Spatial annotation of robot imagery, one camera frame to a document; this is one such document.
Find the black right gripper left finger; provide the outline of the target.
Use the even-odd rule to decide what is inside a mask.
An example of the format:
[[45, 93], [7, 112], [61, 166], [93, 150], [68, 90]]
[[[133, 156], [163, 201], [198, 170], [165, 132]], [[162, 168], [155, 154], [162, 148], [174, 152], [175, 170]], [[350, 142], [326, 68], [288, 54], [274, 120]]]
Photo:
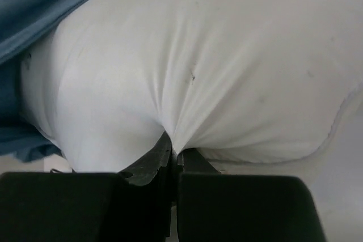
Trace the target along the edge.
[[1, 240], [165, 241], [171, 155], [164, 134], [118, 173], [4, 173]]

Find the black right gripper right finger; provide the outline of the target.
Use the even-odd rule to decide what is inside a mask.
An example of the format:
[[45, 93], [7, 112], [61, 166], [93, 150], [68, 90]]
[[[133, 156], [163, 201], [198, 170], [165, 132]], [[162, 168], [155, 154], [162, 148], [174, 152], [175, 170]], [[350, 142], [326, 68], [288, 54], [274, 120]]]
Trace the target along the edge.
[[195, 149], [178, 156], [180, 241], [325, 241], [307, 186], [291, 176], [223, 175]]

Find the white pillow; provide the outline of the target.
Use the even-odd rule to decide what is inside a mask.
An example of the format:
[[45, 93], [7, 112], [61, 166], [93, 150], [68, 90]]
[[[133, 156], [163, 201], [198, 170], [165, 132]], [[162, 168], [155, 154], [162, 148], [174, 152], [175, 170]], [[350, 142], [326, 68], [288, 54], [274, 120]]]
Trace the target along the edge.
[[306, 172], [362, 103], [362, 0], [88, 0], [21, 80], [76, 171], [120, 171], [167, 133], [224, 172]]

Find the blue pillowcase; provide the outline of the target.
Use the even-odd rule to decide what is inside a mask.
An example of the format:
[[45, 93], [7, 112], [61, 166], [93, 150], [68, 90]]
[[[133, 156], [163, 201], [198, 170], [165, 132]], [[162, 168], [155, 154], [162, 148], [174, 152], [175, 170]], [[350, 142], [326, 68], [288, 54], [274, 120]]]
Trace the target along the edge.
[[21, 162], [60, 154], [20, 115], [19, 55], [88, 0], [1, 0], [1, 155]]

